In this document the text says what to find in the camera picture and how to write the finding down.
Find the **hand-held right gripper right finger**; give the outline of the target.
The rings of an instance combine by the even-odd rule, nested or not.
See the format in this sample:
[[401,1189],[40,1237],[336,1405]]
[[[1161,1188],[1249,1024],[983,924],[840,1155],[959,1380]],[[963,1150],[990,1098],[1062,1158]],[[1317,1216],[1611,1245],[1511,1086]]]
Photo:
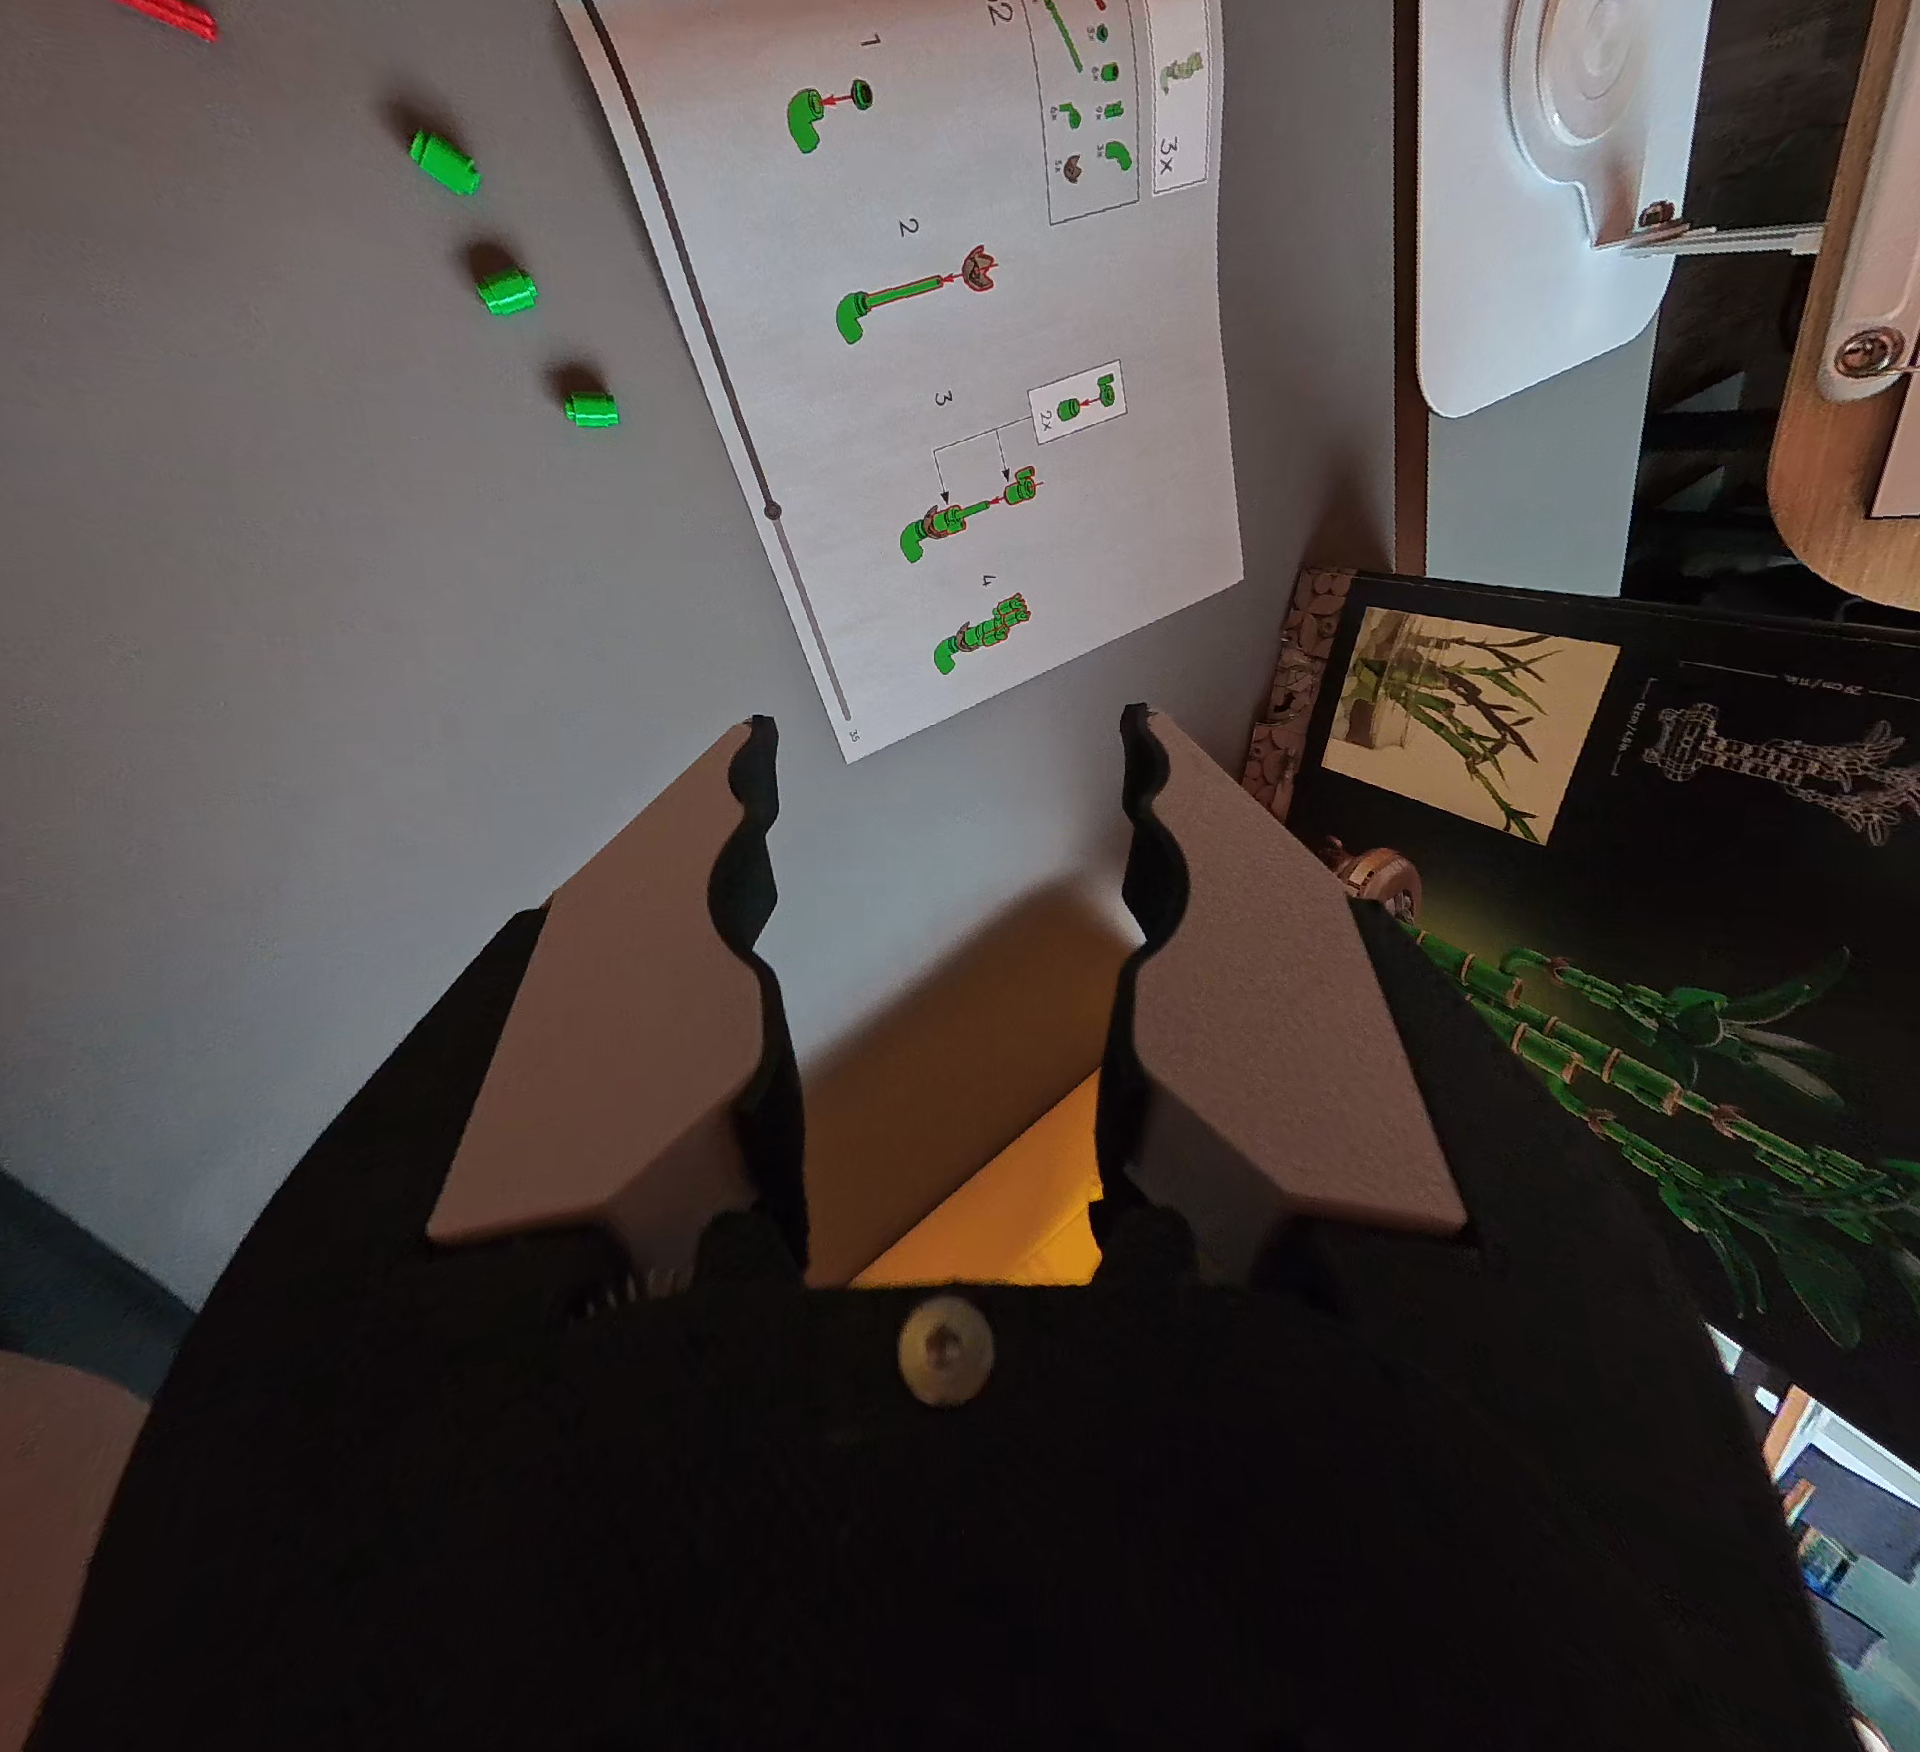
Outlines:
[[1128,706],[1120,732],[1139,945],[1097,1077],[1097,1238],[1174,1211],[1219,1283],[1305,1222],[1464,1243],[1350,894],[1165,712]]

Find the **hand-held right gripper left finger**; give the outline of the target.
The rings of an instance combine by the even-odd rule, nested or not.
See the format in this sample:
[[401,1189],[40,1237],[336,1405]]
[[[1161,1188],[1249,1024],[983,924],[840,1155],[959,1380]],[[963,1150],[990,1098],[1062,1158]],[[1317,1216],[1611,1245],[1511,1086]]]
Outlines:
[[778,729],[721,732],[550,895],[426,1222],[438,1246],[586,1229],[650,1280],[758,1211],[809,1265],[805,1112],[781,980]]

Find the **black building set box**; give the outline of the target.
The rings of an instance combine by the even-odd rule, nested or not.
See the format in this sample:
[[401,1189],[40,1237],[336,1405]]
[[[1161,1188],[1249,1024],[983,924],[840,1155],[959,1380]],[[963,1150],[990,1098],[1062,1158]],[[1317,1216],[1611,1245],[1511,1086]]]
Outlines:
[[1300,568],[1244,782],[1915,1467],[1915,627]]

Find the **yellow plastic bin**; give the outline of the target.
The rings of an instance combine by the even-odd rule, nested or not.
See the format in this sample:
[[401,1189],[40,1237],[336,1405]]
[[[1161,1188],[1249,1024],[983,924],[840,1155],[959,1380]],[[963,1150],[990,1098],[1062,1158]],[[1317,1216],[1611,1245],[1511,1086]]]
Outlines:
[[1099,1265],[1088,1216],[1100,1197],[1097,1085],[1091,1072],[851,1287],[1088,1285]]

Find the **open building instruction booklet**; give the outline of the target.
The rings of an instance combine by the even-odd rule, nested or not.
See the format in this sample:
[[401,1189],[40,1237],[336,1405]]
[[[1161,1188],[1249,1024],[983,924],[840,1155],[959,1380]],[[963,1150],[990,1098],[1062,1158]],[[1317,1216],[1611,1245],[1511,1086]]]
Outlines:
[[847,759],[1243,578],[1219,0],[557,0]]

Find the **printed instruction sheet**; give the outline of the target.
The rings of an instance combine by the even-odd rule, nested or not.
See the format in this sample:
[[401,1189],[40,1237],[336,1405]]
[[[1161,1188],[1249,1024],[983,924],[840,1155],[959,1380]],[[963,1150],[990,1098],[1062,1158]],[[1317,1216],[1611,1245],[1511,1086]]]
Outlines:
[[1902,415],[1894,426],[1878,490],[1868,517],[1917,518],[1920,515],[1920,389],[1907,379]]

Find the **white stand base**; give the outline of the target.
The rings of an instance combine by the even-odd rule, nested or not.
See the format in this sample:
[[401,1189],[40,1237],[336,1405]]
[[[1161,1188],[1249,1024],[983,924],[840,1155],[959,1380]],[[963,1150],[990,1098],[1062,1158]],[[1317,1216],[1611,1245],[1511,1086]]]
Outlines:
[[1815,255],[1820,225],[1685,206],[1713,0],[1418,0],[1416,355],[1462,418],[1635,336],[1680,256]]

